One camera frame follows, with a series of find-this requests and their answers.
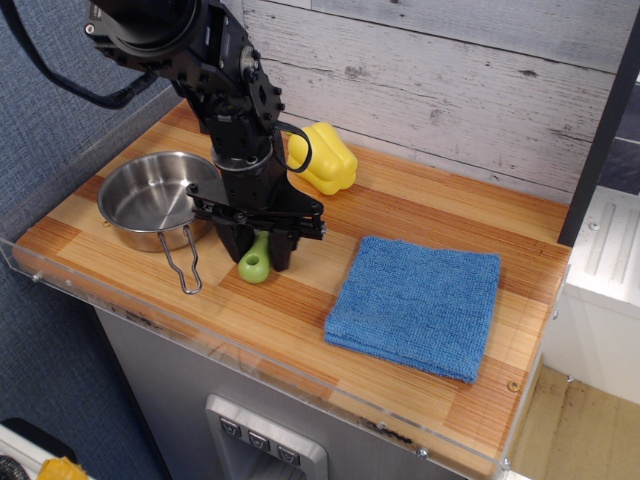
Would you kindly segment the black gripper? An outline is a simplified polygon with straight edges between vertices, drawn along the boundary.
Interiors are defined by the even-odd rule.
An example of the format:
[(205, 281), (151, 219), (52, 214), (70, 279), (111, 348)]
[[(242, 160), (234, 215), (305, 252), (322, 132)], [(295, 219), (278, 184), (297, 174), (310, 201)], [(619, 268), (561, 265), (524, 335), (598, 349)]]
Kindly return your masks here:
[(222, 169), (218, 178), (192, 182), (186, 193), (195, 216), (215, 224), (235, 263), (253, 246), (254, 229), (272, 232), (269, 253), (278, 272), (289, 268), (300, 237), (321, 240), (326, 233), (322, 203), (297, 190), (274, 161), (242, 171)]

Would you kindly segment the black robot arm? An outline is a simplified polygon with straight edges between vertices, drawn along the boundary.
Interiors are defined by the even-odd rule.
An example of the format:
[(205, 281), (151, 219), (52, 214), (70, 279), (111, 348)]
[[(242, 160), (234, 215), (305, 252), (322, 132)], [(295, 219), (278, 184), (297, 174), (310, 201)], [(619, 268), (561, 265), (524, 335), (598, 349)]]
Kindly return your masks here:
[(269, 234), (277, 271), (288, 269), (300, 238), (320, 240), (323, 205), (294, 188), (312, 157), (288, 166), (281, 138), (307, 134), (279, 121), (280, 88), (271, 84), (249, 35), (220, 1), (92, 1), (85, 33), (120, 66), (140, 72), (124, 89), (100, 96), (46, 65), (12, 1), (1, 4), (8, 26), (36, 68), (52, 83), (95, 105), (125, 107), (157, 78), (170, 80), (210, 136), (217, 178), (187, 188), (195, 216), (213, 223), (228, 254), (239, 261), (258, 232)]

